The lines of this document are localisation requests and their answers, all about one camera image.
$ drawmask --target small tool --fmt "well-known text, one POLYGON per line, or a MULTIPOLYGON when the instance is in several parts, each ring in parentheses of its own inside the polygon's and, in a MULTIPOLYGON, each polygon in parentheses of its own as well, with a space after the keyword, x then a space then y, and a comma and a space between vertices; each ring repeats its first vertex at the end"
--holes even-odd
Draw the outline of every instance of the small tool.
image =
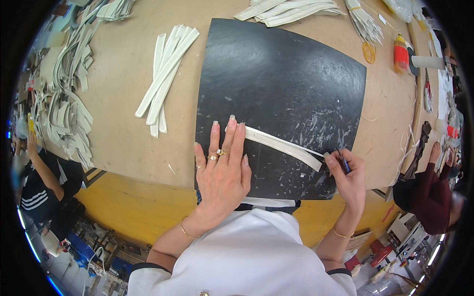
POLYGON ((342 157, 341 151, 339 151, 339 149, 337 150, 337 152, 339 153, 339 161, 341 162, 341 167, 346 170, 346 174, 350 173, 351 169, 349 168, 346 159, 342 157))

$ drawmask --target glue bottle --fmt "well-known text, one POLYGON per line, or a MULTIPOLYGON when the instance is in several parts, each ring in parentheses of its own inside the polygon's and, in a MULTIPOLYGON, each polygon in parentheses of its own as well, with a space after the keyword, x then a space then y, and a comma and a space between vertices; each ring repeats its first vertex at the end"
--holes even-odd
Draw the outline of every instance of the glue bottle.
POLYGON ((397 73, 406 74, 408 73, 409 63, 408 63, 408 50, 405 43, 405 39, 398 34, 397 39, 395 39, 395 66, 394 69, 397 73))
POLYGON ((448 135, 454 139, 457 139, 459 137, 459 134, 457 133, 457 129, 448 125, 446 122, 444 122, 441 119, 436 119, 435 130, 441 134, 448 135))

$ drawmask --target black shirt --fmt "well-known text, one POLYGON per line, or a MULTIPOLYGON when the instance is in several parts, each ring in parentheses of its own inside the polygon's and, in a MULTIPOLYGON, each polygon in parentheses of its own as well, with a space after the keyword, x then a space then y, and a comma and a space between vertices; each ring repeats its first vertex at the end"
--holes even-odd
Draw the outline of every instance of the black shirt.
POLYGON ((83 171, 80 163, 63 160, 44 149, 38 155, 58 180, 64 179, 64 176, 61 178, 61 171, 67 178, 67 181, 61 185, 64 196, 60 202, 54 192, 41 180, 31 161, 26 165, 26 178, 20 205, 31 219, 40 223, 50 220, 61 204, 67 203, 79 191, 83 171))

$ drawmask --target black cutting mat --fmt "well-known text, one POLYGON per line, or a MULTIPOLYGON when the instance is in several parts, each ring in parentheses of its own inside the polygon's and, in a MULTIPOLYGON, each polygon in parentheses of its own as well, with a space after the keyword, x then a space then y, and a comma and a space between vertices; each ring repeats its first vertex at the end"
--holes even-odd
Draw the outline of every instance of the black cutting mat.
MULTIPOLYGON (((238 122, 320 153, 351 150, 365 74, 362 64, 315 40, 263 24, 213 18, 201 72, 196 141, 207 153, 212 121, 218 120, 222 144, 234 114, 238 122)), ((250 140, 244 150, 252 169, 250 197, 331 199, 336 192, 325 164, 315 172, 250 140)))

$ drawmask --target gold bracelet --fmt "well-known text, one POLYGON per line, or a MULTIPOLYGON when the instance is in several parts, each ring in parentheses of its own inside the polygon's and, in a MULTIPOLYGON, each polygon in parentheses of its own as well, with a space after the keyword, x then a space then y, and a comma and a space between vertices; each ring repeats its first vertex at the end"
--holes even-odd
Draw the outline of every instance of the gold bracelet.
POLYGON ((199 237, 192 237, 189 235, 189 233, 186 232, 186 230, 184 230, 184 227, 182 225, 182 222, 187 218, 188 216, 184 217, 182 220, 181 220, 181 230, 184 232, 185 235, 187 235, 189 238, 192 238, 194 240, 197 240, 199 237))
POLYGON ((334 231, 334 233, 335 233, 337 236, 339 236, 339 237, 344 237, 344 238, 348 238, 348 237, 353 236, 353 235, 354 235, 354 232, 355 232, 355 231, 352 232, 350 235, 340 235, 340 234, 338 234, 338 233, 336 232, 336 225, 335 225, 335 224, 334 224, 334 226, 332 227, 332 231, 334 231))

